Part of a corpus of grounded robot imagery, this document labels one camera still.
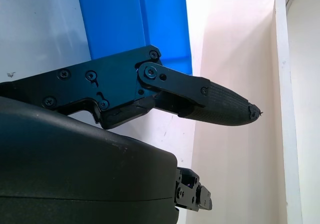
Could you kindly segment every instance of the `white wall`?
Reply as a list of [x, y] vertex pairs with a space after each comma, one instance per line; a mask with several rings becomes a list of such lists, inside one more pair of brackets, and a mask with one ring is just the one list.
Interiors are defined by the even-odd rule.
[[274, 107], [276, 146], [278, 148], [278, 182], [285, 193], [279, 200], [280, 223], [302, 224], [298, 150], [294, 98], [291, 84], [291, 66], [288, 44], [287, 9], [292, 0], [275, 0], [272, 29], [272, 65], [274, 86]]
[[302, 218], [320, 223], [320, 0], [294, 0], [287, 15]]
[[88, 60], [79, 0], [0, 0], [0, 82]]
[[287, 222], [275, 129], [273, 6], [274, 0], [211, 0], [201, 75], [248, 98], [264, 114], [242, 127], [197, 122], [192, 168], [211, 191], [213, 209], [189, 212], [187, 224]]

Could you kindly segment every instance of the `blue bin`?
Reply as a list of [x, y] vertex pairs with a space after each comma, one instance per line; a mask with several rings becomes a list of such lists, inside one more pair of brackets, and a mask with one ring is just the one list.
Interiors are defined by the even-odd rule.
[[192, 74], [186, 0], [79, 0], [92, 59], [152, 44]]

